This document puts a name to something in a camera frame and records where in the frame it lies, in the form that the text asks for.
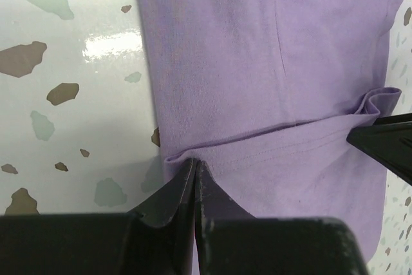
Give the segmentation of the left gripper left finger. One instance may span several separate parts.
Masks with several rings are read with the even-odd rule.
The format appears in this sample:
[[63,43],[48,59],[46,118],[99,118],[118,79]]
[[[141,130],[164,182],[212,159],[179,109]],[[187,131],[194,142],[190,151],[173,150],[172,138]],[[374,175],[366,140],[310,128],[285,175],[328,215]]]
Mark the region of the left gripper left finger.
[[1,273],[190,273],[196,166],[125,213],[3,216]]

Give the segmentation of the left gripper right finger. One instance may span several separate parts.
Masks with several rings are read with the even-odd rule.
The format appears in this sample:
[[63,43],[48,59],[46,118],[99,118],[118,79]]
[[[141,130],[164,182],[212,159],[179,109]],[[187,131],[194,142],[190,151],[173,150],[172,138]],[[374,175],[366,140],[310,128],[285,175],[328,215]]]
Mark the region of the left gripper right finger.
[[196,168],[201,274],[367,274],[353,233],[335,218],[256,218]]

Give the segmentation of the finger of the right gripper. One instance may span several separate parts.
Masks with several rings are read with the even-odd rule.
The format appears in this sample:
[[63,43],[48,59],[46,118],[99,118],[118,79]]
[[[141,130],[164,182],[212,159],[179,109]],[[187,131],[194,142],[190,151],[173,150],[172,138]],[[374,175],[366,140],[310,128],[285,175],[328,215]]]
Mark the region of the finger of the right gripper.
[[377,119],[350,131],[346,141],[411,184],[411,114]]

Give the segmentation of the purple t shirt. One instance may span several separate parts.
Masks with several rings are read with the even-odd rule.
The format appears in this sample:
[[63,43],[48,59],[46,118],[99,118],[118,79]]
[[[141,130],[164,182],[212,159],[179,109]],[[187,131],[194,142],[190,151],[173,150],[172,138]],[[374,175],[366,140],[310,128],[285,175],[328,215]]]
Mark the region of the purple t shirt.
[[370,260],[386,168],[349,131],[390,115],[403,0],[139,0],[165,180],[190,157],[260,217],[327,216]]

